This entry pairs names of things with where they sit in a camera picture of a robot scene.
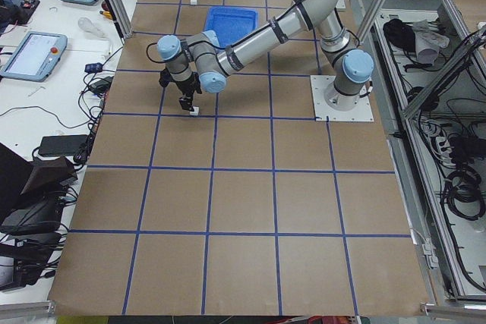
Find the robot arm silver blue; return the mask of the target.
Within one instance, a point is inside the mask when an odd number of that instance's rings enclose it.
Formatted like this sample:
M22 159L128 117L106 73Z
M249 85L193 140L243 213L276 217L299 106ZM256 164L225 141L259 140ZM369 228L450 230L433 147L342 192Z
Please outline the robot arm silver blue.
M208 30L187 39L168 35L159 39L157 51L165 64L159 76L161 87L174 83L181 97L181 108L194 111L195 93L220 93L230 75L306 30L317 30L320 48L336 76L325 92L326 103L347 112L368 96L362 89L371 79L372 57L351 44L350 31L342 24L338 0L293 0L278 17L225 47L214 31Z

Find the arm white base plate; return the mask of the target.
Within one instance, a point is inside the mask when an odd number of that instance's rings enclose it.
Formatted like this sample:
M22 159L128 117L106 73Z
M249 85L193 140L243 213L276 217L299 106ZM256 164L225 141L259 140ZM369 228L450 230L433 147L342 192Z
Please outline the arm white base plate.
M344 96L334 87L333 75L311 75L311 92L316 121L374 122L365 86L356 96Z

